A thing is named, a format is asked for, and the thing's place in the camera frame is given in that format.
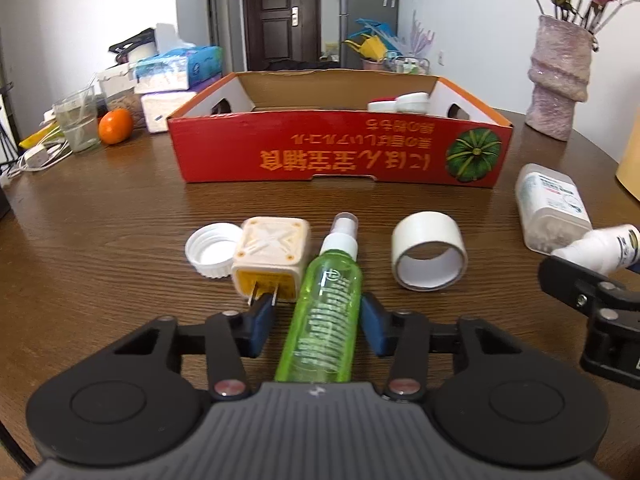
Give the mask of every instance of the yellow bag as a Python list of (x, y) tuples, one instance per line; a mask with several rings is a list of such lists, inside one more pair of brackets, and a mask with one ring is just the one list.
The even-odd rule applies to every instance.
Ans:
[(386, 46), (382, 43), (377, 36), (369, 36), (368, 34), (361, 34), (363, 38), (366, 38), (362, 44), (357, 44), (355, 41), (344, 40), (344, 43), (349, 45), (362, 57), (367, 59), (373, 59), (375, 61), (382, 61), (386, 56)]

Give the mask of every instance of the green spray bottle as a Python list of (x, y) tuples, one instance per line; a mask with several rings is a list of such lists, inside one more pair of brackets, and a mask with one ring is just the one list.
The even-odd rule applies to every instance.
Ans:
[(306, 269), (276, 381), (344, 383), (358, 331), (362, 272), (356, 264), (358, 219), (336, 215), (320, 255)]

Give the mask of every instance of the white bottle cap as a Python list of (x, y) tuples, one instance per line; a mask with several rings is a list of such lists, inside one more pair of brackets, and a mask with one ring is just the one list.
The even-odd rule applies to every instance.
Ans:
[(331, 249), (338, 249), (347, 253), (353, 261), (358, 257), (358, 218), (351, 213), (340, 213), (334, 218), (331, 232), (322, 242), (320, 254)]
[(184, 247), (189, 263), (206, 278), (224, 278), (231, 265), (242, 229), (234, 224), (205, 225), (192, 234)]

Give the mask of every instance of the blue tissue package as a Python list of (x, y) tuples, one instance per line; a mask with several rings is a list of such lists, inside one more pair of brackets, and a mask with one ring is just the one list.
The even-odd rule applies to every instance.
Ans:
[(165, 54), (141, 59), (133, 69), (136, 94), (188, 90), (222, 72), (218, 46), (174, 48)]

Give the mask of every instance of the stainless steel fridge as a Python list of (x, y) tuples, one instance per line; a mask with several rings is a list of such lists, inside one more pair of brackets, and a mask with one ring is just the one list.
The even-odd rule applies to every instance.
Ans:
[(340, 0), (340, 66), (343, 68), (362, 68), (360, 56), (343, 43), (351, 34), (362, 28), (355, 22), (358, 18), (367, 18), (387, 22), (394, 34), (398, 33), (398, 3), (391, 6), (391, 0), (383, 7), (384, 0)]

